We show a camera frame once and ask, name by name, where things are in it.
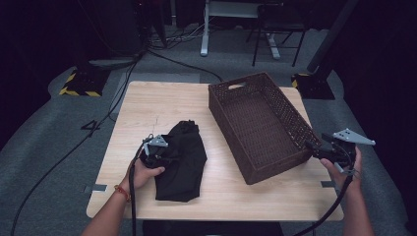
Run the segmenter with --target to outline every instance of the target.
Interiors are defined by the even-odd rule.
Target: chair
[[[286,32],[287,37],[281,42],[284,44],[285,41],[292,35],[293,32],[302,32],[300,41],[297,47],[294,46],[280,46],[281,48],[297,48],[295,53],[294,61],[292,66],[295,66],[297,61],[298,53],[300,52],[301,44],[304,39],[307,27],[304,24],[304,20],[300,12],[292,5],[286,3],[265,3],[258,7],[258,35],[257,43],[255,46],[255,54],[252,62],[252,66],[255,66],[255,61],[257,59],[258,46],[261,37],[261,33],[279,33]],[[251,30],[246,41],[248,42],[254,32],[255,28]]]

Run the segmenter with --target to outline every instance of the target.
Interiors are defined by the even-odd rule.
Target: table top
[[[298,91],[281,88],[309,122]],[[167,134],[181,120],[194,120],[200,128],[208,160],[201,195],[187,203],[155,200],[154,180],[136,193],[137,218],[192,220],[314,221],[336,199],[327,170],[316,158],[254,185],[246,185],[229,146],[209,111],[206,84],[131,82],[103,159],[96,184],[105,192],[92,192],[87,215],[93,217],[126,174],[142,139]],[[130,205],[125,217],[131,217]],[[340,220],[339,206],[328,220]]]

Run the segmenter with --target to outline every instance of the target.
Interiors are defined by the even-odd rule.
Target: folded garment
[[[185,203],[200,196],[207,156],[199,131],[194,121],[181,121],[163,136],[168,142],[163,158],[173,161],[155,176],[157,200]]]

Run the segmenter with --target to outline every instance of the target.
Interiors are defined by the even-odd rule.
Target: black cable
[[[128,78],[130,77],[133,68],[135,68],[135,66],[138,64],[139,60],[142,58],[142,54],[136,59],[135,63],[133,64],[133,66],[130,69]],[[119,97],[119,99],[117,100],[116,104],[113,106],[113,108],[110,109],[110,111],[107,112],[107,114],[97,123],[97,125],[95,127],[93,127],[89,133],[80,141],[78,142],[70,151],[68,151],[59,161],[57,161],[37,182],[36,184],[30,189],[30,191],[28,192],[28,194],[25,196],[24,200],[22,201],[21,205],[19,206],[19,209],[15,215],[15,219],[13,221],[13,225],[12,225],[12,230],[10,235],[14,236],[15,235],[15,231],[16,231],[16,225],[18,223],[19,220],[19,216],[21,214],[21,211],[23,209],[23,207],[25,206],[26,202],[28,201],[29,197],[31,196],[31,194],[34,192],[34,190],[40,185],[40,183],[62,162],[64,161],[69,155],[71,155],[80,145],[82,145],[86,139],[88,139],[91,134],[97,130],[103,123],[104,121],[110,116],[110,114],[113,112],[113,110],[116,108],[117,104],[120,102],[121,100],[121,96]]]
[[[125,74],[125,82],[124,82],[124,83],[122,84],[122,86],[121,86],[121,87],[117,90],[116,94],[114,95],[113,99],[112,99],[112,100],[111,100],[111,102],[110,102],[110,108],[109,108],[109,112],[110,112],[110,113],[112,113],[112,112],[113,112],[113,110],[116,108],[116,106],[119,104],[120,100],[122,99],[122,97],[123,97],[123,93],[126,91],[126,87],[127,87],[127,85],[128,85],[129,78],[130,78],[130,76],[131,76],[131,74],[132,74],[132,71],[133,71],[133,69],[135,68],[136,64],[137,64],[137,63],[133,64],[133,65],[132,65],[131,67],[129,67],[129,68],[128,68],[128,70],[126,71],[126,74]],[[120,91],[122,91],[122,92],[120,93],[119,98],[118,98],[118,100],[117,100],[116,104],[114,104],[113,108],[111,108],[111,105],[113,104],[114,99],[117,97],[117,95],[119,94],[119,92],[120,92]]]
[[[192,40],[196,39],[197,37],[203,36],[202,34],[192,36],[192,34],[194,34],[195,32],[200,32],[201,30],[203,30],[201,27],[196,28],[196,29],[191,29],[188,32],[184,32],[184,30],[183,30],[183,32],[180,33],[179,35],[174,35],[173,34],[170,37],[168,37],[168,39],[167,39],[168,44],[167,44],[166,47],[153,45],[153,42],[152,42],[152,45],[151,45],[150,48],[153,49],[153,50],[172,49],[175,46],[179,45],[180,43],[189,42],[189,41],[192,41]]]
[[[177,40],[177,38],[184,36],[184,29],[182,29],[182,32],[178,35],[176,35],[176,32],[178,31],[178,29],[172,33],[170,36],[166,37],[166,41],[167,41],[167,45],[165,46],[156,46],[154,45],[154,43],[156,43],[157,41],[161,41],[161,40],[150,40],[150,47],[152,49],[156,49],[156,50],[163,50],[163,49],[169,49],[169,46],[171,43],[173,43],[174,41]]]
[[[135,199],[135,163],[139,159],[141,149],[144,146],[144,143],[136,151],[135,157],[132,160],[131,167],[129,169],[129,191],[131,193],[131,206],[132,206],[132,235],[136,235],[136,199]]]
[[[337,208],[337,206],[341,203],[341,200],[344,197],[344,194],[346,193],[347,187],[349,187],[349,184],[353,181],[353,172],[355,171],[354,168],[354,163],[352,161],[352,159],[350,158],[349,153],[347,153],[347,151],[342,148],[341,146],[337,146],[339,149],[343,150],[344,154],[346,155],[346,158],[349,160],[349,175],[346,177],[346,179],[344,180],[343,186],[340,190],[339,195],[337,196],[336,200],[334,201],[333,205],[328,209],[328,211],[322,216],[322,218],[320,218],[318,221],[316,221],[315,223],[313,223],[312,226],[304,229],[303,231],[294,234],[294,236],[301,236],[304,235],[314,229],[316,229],[317,227],[319,227],[323,222],[325,222],[325,220],[334,212],[334,210]]]
[[[113,71],[113,70],[118,70],[118,69],[122,69],[122,68],[132,66],[135,63],[136,60],[137,59],[134,57],[134,58],[132,58],[131,61],[128,61],[128,62],[112,63],[110,65],[93,65],[93,64],[92,65],[95,68],[97,68],[98,70],[101,70],[101,71],[104,71],[104,70],[105,71]]]
[[[218,80],[219,80],[220,82],[224,82],[224,79],[223,79],[221,76],[219,76],[218,74],[214,73],[214,72],[208,71],[208,70],[203,69],[203,68],[200,68],[200,67],[191,66],[191,65],[188,65],[188,64],[183,63],[183,62],[175,61],[175,60],[173,60],[173,59],[169,59],[169,58],[167,58],[167,57],[165,57],[165,56],[162,56],[162,55],[157,54],[157,53],[155,53],[155,52],[152,52],[152,51],[150,51],[150,50],[148,50],[148,53],[149,53],[149,54],[151,54],[151,55],[153,55],[153,56],[155,56],[155,57],[159,57],[159,58],[162,58],[162,59],[168,60],[168,61],[170,61],[170,62],[176,63],[176,64],[181,65],[181,66],[185,66],[185,67],[192,68],[192,69],[195,69],[195,70],[200,70],[200,71],[207,72],[207,73],[212,74],[212,75],[214,75],[215,77],[217,77],[217,78],[218,78]]]
[[[314,229],[316,229],[317,227],[319,227],[323,222],[325,222],[325,220],[334,212],[334,210],[337,208],[337,206],[340,204],[341,200],[344,197],[344,194],[346,193],[347,187],[349,186],[349,184],[352,182],[353,180],[353,176],[349,175],[346,177],[346,180],[344,181],[343,187],[340,191],[340,194],[337,196],[337,199],[334,201],[333,205],[328,209],[328,212],[325,213],[325,215],[322,216],[321,219],[319,219],[318,221],[316,221],[312,226],[304,229],[303,231],[294,234],[294,236],[301,236],[304,235]]]

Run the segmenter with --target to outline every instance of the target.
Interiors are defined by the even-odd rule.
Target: wicker basket
[[[208,107],[248,185],[307,161],[312,152],[306,140],[321,144],[266,73],[209,85],[208,94]]]

